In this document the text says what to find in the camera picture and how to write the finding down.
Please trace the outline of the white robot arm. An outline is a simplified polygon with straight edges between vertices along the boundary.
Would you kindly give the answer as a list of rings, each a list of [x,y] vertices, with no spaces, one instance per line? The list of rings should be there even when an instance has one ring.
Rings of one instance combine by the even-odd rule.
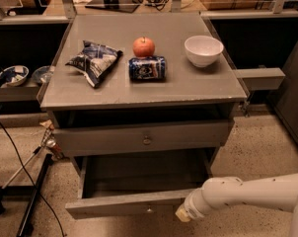
[[[289,237],[298,237],[298,173],[252,181],[210,178],[189,193],[176,216],[181,222],[190,222],[214,210],[241,204],[292,212]]]

